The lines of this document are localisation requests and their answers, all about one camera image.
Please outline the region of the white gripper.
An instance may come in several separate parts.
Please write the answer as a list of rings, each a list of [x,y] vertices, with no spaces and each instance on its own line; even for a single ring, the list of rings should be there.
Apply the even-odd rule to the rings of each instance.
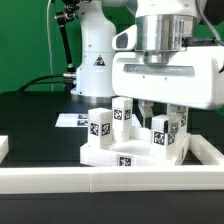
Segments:
[[[224,105],[223,65],[221,46],[188,47],[171,54],[167,65],[147,65],[140,52],[120,52],[113,59],[112,86],[116,95],[142,99],[143,127],[154,116],[153,102],[168,104],[165,132],[177,134],[186,125],[187,107],[212,110]]]

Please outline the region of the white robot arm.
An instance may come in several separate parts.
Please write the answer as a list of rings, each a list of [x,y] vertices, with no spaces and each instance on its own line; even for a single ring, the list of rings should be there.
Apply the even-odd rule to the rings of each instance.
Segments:
[[[221,38],[197,39],[207,0],[81,0],[82,63],[71,94],[198,109],[224,105]]]

